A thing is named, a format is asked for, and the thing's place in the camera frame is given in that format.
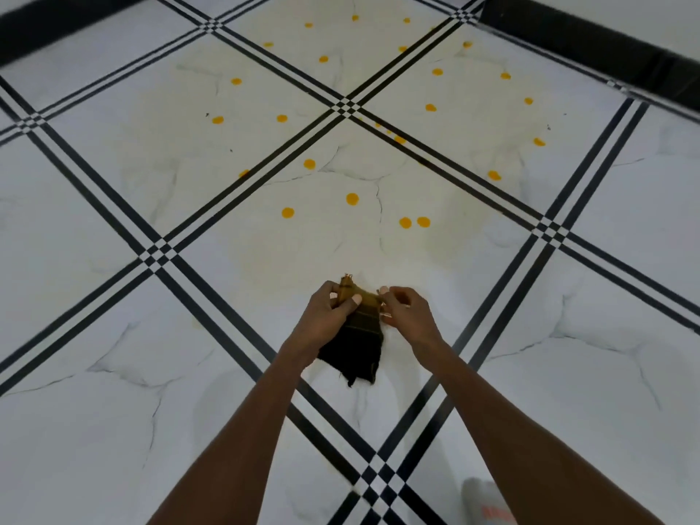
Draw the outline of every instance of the white marble floor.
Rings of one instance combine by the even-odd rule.
[[[0,69],[3,523],[145,523],[346,272],[696,523],[700,122],[482,2],[147,0]],[[305,371],[260,523],[468,524],[469,477],[387,331],[372,386]]]

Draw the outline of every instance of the person's left arm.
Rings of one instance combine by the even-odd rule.
[[[335,307],[334,282],[324,283],[277,356],[221,432],[191,465],[148,525],[254,525],[272,456],[302,370],[361,302]]]

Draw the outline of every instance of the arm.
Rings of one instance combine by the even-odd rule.
[[[440,381],[519,525],[661,525],[564,442],[525,416],[442,340],[427,301],[380,289],[388,316]]]
[[[360,295],[335,307],[333,282],[309,300],[292,335],[231,420],[191,465],[149,525],[254,525],[263,503],[272,455],[302,370],[355,310]]]

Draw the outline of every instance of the person's left hand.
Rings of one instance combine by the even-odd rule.
[[[362,295],[357,294],[338,306],[330,293],[339,290],[337,283],[327,281],[312,294],[292,334],[279,349],[280,355],[292,356],[301,370],[316,359],[321,347],[335,337],[346,317],[362,302]]]

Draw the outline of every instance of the black baseboard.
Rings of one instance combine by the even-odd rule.
[[[532,0],[486,0],[481,23],[700,112],[700,63]]]
[[[35,0],[0,16],[0,66],[142,0]]]

